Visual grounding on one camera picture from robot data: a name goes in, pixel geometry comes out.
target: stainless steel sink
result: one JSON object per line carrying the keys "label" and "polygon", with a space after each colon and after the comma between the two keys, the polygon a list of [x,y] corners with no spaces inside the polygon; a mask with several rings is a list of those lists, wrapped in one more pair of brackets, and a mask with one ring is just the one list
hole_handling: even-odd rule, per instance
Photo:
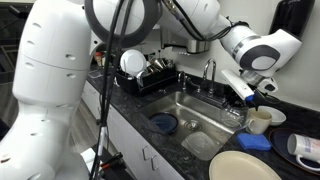
{"label": "stainless steel sink", "polygon": [[220,121],[220,109],[186,93],[175,92],[140,109],[146,117],[167,112],[177,117],[177,130],[170,134],[179,143],[188,135],[202,131],[220,146],[228,141],[234,130]]}

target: faucet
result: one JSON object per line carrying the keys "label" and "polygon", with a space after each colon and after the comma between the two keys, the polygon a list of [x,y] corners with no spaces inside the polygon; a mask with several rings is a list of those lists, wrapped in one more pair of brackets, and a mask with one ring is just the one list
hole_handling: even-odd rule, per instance
{"label": "faucet", "polygon": [[186,91],[187,90],[187,86],[186,86],[186,82],[187,82],[187,76],[186,76],[186,73],[184,71],[180,71],[179,73],[179,76],[178,76],[178,82],[180,83],[181,82],[181,76],[183,74],[183,85],[182,85],[182,90],[183,91]]}
{"label": "faucet", "polygon": [[207,72],[208,72],[208,68],[210,66],[210,63],[212,63],[212,78],[211,78],[211,85],[209,87],[209,97],[213,97],[213,92],[214,92],[214,89],[213,89],[213,85],[214,85],[214,77],[215,77],[215,74],[216,74],[216,61],[213,59],[213,58],[210,58],[206,65],[204,66],[204,72],[203,72],[203,82],[201,85],[203,85],[206,80],[207,80]]}

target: countertop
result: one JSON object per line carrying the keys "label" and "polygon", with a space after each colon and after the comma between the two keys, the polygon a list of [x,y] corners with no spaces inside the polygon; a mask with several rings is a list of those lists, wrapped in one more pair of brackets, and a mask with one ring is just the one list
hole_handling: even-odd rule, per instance
{"label": "countertop", "polygon": [[[102,78],[92,79],[88,77],[87,80],[93,85],[93,87],[101,92]],[[139,97],[132,96],[120,87],[114,86],[111,104],[185,179],[208,180],[210,161],[202,161],[195,158],[194,155],[183,148],[172,137],[160,133],[154,124],[150,123],[144,115],[139,113],[139,109],[141,107],[170,93],[181,91],[182,86],[181,84],[172,84],[163,89],[165,92],[156,91]],[[320,139],[319,112],[285,102],[281,102],[276,105],[265,102],[257,103],[260,105],[273,106],[284,112],[287,116],[287,120],[282,125],[269,127],[264,133],[266,137],[268,137],[270,131],[275,128],[289,128]],[[219,153],[235,150],[250,154],[269,165],[284,180],[320,179],[320,176],[313,175],[288,163],[279,154],[277,154],[274,149],[266,152],[257,150],[244,151],[236,140],[237,133],[231,136],[228,142],[220,149]]]}

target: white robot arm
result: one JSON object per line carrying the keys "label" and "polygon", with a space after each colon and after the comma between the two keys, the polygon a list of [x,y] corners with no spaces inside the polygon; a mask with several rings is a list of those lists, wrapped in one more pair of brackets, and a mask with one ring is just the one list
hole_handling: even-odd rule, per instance
{"label": "white robot arm", "polygon": [[[81,156],[69,150],[71,119],[80,103],[93,52],[107,41],[118,0],[85,2],[83,6],[68,0],[37,0],[33,6],[20,42],[13,86],[19,114],[0,143],[1,180],[88,179]],[[176,2],[203,37],[210,38],[230,26],[219,14],[216,0]],[[157,22],[191,38],[179,23],[184,21],[181,11],[172,15],[176,13],[172,5],[165,0],[135,0],[122,46],[140,43]],[[125,10],[120,13],[115,41]],[[260,37],[241,25],[230,29],[221,42],[243,69],[257,77],[271,77],[301,45],[282,30]]]}

